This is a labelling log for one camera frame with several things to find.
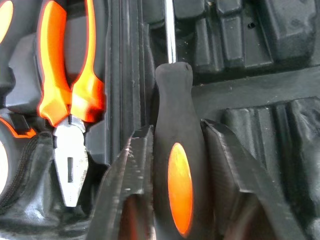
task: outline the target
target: pliers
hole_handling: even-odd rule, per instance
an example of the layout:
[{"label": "pliers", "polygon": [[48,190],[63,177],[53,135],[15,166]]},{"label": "pliers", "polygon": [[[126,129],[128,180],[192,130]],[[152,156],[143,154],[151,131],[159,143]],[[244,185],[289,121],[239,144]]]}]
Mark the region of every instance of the pliers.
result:
[{"label": "pliers", "polygon": [[84,133],[86,123],[98,121],[106,108],[105,6],[85,0],[86,55],[82,71],[71,86],[64,64],[66,0],[44,0],[37,28],[37,63],[43,82],[38,114],[55,127],[54,162],[64,204],[77,205],[88,170]]}]

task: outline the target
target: metal shaft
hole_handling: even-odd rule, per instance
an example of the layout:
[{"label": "metal shaft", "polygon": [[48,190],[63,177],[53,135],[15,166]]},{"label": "metal shaft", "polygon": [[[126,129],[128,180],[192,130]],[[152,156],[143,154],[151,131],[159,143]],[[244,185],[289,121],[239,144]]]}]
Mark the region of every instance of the metal shaft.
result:
[{"label": "metal shaft", "polygon": [[173,0],[164,0],[166,47],[169,64],[177,61],[175,12]]}]

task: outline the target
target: orange plier handle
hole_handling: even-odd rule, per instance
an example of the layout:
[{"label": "orange plier handle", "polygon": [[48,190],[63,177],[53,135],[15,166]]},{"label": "orange plier handle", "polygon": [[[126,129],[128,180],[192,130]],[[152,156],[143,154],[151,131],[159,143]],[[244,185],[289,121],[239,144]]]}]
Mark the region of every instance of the orange plier handle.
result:
[{"label": "orange plier handle", "polygon": [[65,0],[44,0],[37,29],[37,62],[43,82],[38,114],[56,127],[68,115],[96,122],[105,111],[105,7],[103,0],[84,0],[87,13],[86,56],[77,80],[68,86],[64,63],[67,21]]}]

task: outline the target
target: tape measure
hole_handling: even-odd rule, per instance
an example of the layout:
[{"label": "tape measure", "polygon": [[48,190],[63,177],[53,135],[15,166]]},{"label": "tape measure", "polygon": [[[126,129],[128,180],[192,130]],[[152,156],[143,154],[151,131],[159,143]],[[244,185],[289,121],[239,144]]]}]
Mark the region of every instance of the tape measure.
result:
[{"label": "tape measure", "polygon": [[22,178],[22,152],[36,132],[30,128],[17,132],[11,124],[0,118],[0,207],[7,202]]}]

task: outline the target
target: tool case compartment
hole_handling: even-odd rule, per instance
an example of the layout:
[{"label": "tool case compartment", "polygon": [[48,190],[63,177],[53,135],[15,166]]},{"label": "tool case compartment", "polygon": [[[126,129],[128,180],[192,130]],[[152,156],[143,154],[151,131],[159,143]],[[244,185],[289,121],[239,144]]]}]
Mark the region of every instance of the tool case compartment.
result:
[{"label": "tool case compartment", "polygon": [[[41,1],[33,2],[38,4],[33,12],[39,16]],[[41,132],[27,174],[21,180],[23,189],[17,192],[21,195],[14,205],[0,210],[0,238],[113,240],[131,239],[126,238],[132,234],[130,227],[139,233],[151,228],[149,237],[156,232],[157,223],[150,215],[149,205],[154,133],[151,125],[156,125],[159,108],[155,71],[167,62],[164,2],[104,3],[107,110],[85,135],[89,172],[76,208],[64,206],[51,153],[52,128],[37,116],[42,97],[35,46],[38,17],[5,52],[8,59],[2,59],[4,54],[0,52],[0,64],[7,61],[8,66],[5,71],[0,68],[1,116],[24,115],[30,127]],[[238,150],[244,152],[241,156],[246,159],[244,168],[250,169],[252,161],[264,166],[275,194],[288,203],[288,212],[294,216],[292,223],[299,224],[304,236],[299,238],[300,228],[292,233],[297,233],[297,239],[320,239],[320,2],[173,0],[173,4],[178,60],[192,66],[194,108],[199,119],[207,119],[201,121],[204,136],[223,128],[224,135],[237,138]],[[69,0],[67,13],[64,61],[71,84],[81,71],[86,52],[83,1]],[[129,143],[133,152],[127,149]],[[255,162],[252,166],[259,169]],[[121,178],[121,169],[125,169],[124,176],[130,177]],[[137,170],[143,172],[142,178],[135,176]],[[268,211],[261,196],[268,195],[264,190],[270,189],[264,186],[250,188],[256,195],[244,197],[246,203],[256,207],[255,226],[262,230],[275,224],[272,219],[263,222]],[[141,191],[143,198],[137,194]],[[124,214],[114,216],[112,210],[122,211],[122,205],[112,202],[117,196],[124,204]],[[99,210],[97,204],[104,207]],[[109,228],[104,223],[91,222],[93,214],[101,219],[107,216],[110,224],[117,220],[117,225],[106,233]],[[130,214],[137,221],[130,222],[126,218]],[[216,225],[214,239],[232,240],[232,235],[223,238],[227,226],[228,223]],[[248,232],[241,239],[258,239],[261,234]],[[275,238],[273,233],[265,237],[261,239],[289,239],[289,235]]]}]

